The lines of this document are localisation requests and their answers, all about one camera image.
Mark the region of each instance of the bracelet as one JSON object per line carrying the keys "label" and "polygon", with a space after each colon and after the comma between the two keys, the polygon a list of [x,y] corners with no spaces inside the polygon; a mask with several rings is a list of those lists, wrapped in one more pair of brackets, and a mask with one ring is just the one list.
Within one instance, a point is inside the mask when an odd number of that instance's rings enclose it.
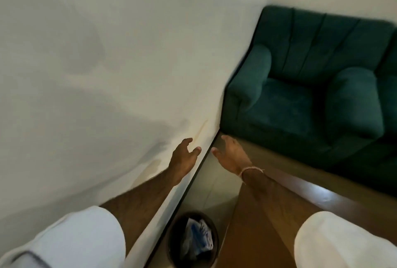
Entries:
{"label": "bracelet", "polygon": [[239,174],[239,177],[241,178],[241,180],[242,180],[243,182],[244,182],[243,173],[244,173],[246,170],[250,170],[250,169],[261,171],[261,173],[263,174],[263,171],[262,171],[260,168],[258,168],[258,167],[245,167],[244,169],[241,170],[241,172],[240,172],[240,174]]}

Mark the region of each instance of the hand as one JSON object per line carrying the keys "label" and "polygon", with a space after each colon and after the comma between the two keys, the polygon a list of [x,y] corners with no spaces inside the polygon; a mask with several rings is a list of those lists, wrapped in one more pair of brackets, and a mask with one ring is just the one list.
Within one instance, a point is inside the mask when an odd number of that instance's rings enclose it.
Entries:
{"label": "hand", "polygon": [[193,141],[193,138],[185,138],[176,147],[172,153],[170,165],[167,172],[171,177],[172,184],[175,186],[179,184],[183,177],[191,171],[196,164],[198,155],[201,153],[201,147],[196,147],[189,153],[187,146]]}
{"label": "hand", "polygon": [[226,144],[225,153],[217,148],[211,149],[212,154],[218,159],[221,166],[236,175],[240,175],[245,167],[252,166],[251,160],[237,140],[228,135],[222,135],[221,138]]}

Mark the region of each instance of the sofa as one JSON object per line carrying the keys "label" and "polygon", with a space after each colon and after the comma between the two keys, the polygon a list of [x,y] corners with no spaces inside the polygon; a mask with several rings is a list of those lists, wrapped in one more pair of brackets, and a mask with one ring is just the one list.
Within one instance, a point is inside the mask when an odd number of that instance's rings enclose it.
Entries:
{"label": "sofa", "polygon": [[394,31],[382,20],[266,6],[226,87],[221,131],[332,170],[385,134],[375,71]]}
{"label": "sofa", "polygon": [[397,33],[375,73],[385,133],[330,172],[397,196]]}

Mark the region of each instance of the person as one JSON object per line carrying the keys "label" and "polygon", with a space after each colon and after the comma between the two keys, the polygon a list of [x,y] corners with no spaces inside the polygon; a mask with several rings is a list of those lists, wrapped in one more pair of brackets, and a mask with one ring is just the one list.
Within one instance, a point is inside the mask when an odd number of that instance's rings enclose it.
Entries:
{"label": "person", "polygon": [[[212,154],[241,177],[265,212],[272,212],[271,221],[298,268],[397,267],[397,248],[389,241],[322,212],[253,166],[236,139],[222,139],[225,152],[212,148]],[[191,141],[177,146],[164,172],[101,206],[67,215],[5,254],[0,267],[120,267],[172,187],[195,165],[201,148],[189,152]]]}

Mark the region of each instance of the sofa armrest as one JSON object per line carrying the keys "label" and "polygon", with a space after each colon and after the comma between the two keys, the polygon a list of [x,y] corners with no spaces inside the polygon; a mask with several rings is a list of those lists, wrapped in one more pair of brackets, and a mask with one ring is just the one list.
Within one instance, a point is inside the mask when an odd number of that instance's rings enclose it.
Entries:
{"label": "sofa armrest", "polygon": [[262,92],[263,81],[271,67],[270,50],[261,44],[251,49],[241,69],[230,82],[227,93],[239,98],[244,110],[256,103]]}
{"label": "sofa armrest", "polygon": [[325,97],[325,129],[331,142],[345,134],[373,140],[383,136],[376,77],[371,70],[349,67],[331,80]]}
{"label": "sofa armrest", "polygon": [[383,76],[378,80],[385,134],[397,138],[397,76]]}

